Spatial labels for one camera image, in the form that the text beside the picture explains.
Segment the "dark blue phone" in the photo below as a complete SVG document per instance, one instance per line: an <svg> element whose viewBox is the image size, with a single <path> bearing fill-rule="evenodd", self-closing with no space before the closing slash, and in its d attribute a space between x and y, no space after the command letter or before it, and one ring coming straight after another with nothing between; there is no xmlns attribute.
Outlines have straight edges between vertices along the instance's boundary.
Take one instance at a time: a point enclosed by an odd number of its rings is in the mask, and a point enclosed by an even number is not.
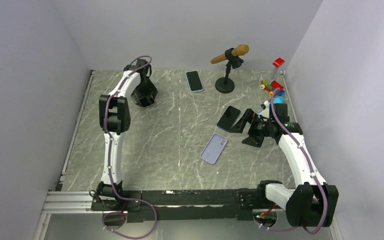
<svg viewBox="0 0 384 240"><path fill-rule="evenodd" d="M233 124L236 122L238 117L240 116L241 111L231 105L227 107L216 126L226 132L228 132Z"/></svg>

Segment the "lavender phone case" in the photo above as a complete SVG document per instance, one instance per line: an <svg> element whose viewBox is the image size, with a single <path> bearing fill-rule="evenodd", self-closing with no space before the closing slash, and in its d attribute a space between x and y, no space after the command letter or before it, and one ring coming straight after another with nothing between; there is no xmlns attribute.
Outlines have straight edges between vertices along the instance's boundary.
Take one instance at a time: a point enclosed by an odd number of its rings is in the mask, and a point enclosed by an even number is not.
<svg viewBox="0 0 384 240"><path fill-rule="evenodd" d="M214 133L200 154L200 158L203 161L214 165L223 152L227 143L227 138L218 133Z"/></svg>

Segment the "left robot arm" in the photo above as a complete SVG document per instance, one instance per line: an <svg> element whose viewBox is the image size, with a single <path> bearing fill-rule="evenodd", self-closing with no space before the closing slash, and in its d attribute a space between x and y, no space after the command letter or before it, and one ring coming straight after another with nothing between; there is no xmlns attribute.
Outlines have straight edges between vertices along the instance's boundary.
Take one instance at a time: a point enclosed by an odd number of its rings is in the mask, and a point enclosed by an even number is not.
<svg viewBox="0 0 384 240"><path fill-rule="evenodd" d="M93 211L120 211L126 204L123 196L122 150L132 118L129 99L141 108L156 103L158 90L152 83L152 58L143 55L128 64L116 87L98 99L99 126L104 133L104 164L101 180L90 191Z"/></svg>

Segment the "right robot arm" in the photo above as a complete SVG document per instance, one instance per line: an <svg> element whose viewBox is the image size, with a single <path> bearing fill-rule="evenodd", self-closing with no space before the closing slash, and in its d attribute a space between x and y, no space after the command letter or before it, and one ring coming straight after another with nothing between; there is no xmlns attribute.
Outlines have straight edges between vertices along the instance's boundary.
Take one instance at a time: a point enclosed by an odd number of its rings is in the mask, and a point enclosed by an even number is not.
<svg viewBox="0 0 384 240"><path fill-rule="evenodd" d="M329 185L315 167L300 125L290 121L287 104L274 103L266 110L268 117L263 117L248 108L229 132L242 133L249 123L242 144L260 148L264 139L274 139L287 159L295 188L289 189L278 180L262 180L255 190L237 194L241 209L279 207L292 227L330 227L339 198L337 187Z"/></svg>

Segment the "phone in blue case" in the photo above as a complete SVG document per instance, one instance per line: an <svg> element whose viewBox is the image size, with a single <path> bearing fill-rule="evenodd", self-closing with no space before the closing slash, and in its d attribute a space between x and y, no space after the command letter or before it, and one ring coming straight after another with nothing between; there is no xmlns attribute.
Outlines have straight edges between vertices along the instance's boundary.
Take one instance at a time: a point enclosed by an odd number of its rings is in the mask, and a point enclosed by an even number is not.
<svg viewBox="0 0 384 240"><path fill-rule="evenodd" d="M198 71L187 71L185 73L185 76L189 86L189 90L192 93L202 92L204 90L204 86Z"/></svg>

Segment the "blue toy microphone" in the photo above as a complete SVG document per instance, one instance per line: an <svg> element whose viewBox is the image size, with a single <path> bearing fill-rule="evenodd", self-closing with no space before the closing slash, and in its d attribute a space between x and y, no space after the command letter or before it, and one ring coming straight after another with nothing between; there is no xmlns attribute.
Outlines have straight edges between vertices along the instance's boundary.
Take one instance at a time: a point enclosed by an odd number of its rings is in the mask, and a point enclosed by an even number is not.
<svg viewBox="0 0 384 240"><path fill-rule="evenodd" d="M282 96L276 96L273 99L273 103L274 104L284 104L285 103L285 99Z"/></svg>

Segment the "colourful toy brick car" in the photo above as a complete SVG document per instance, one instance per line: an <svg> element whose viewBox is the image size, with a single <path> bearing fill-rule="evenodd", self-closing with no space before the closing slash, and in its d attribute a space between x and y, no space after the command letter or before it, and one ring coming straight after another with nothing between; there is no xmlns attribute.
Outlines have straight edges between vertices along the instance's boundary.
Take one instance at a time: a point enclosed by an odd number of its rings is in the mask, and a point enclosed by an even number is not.
<svg viewBox="0 0 384 240"><path fill-rule="evenodd" d="M261 81L260 89L267 90L270 96L273 94L275 89L280 89L280 91L277 93L278 96L282 96L285 93L284 87L280 83L275 80L269 83L267 78Z"/></svg>

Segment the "black microphone stand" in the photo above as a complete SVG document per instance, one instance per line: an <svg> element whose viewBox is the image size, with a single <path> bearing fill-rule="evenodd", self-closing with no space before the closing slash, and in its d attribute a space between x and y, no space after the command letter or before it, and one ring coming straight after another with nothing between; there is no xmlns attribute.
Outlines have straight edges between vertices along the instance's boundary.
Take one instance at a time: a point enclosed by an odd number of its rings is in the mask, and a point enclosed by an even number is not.
<svg viewBox="0 0 384 240"><path fill-rule="evenodd" d="M216 90L223 94L231 93L235 89L235 83L233 80L229 78L229 74L231 72L231 69L237 69L241 67L244 60L242 58L233 57L232 59L228 60L228 63L226 64L226 70L224 77L219 78L214 86Z"/></svg>

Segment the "brown toy microphone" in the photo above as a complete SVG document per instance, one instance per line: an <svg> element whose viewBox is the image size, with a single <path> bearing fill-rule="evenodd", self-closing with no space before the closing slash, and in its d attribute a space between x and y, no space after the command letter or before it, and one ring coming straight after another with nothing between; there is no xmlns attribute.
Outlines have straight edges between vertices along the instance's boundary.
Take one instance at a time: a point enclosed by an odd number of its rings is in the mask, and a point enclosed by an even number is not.
<svg viewBox="0 0 384 240"><path fill-rule="evenodd" d="M210 63L217 64L225 60L230 60L235 57L246 55L249 52L249 46L247 44L240 44L236 48L229 48L223 54L214 57Z"/></svg>

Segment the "red block on post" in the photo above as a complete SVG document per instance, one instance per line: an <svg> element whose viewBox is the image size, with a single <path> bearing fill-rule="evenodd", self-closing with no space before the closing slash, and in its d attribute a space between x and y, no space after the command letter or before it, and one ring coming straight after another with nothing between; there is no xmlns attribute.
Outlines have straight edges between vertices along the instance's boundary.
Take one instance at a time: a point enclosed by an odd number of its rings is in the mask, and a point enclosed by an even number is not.
<svg viewBox="0 0 384 240"><path fill-rule="evenodd" d="M285 63L285 60L281 57L277 58L276 60L273 61L273 66L274 66L274 69L270 75L270 77L268 78L271 82L275 80L275 76L279 70L279 68Z"/></svg>

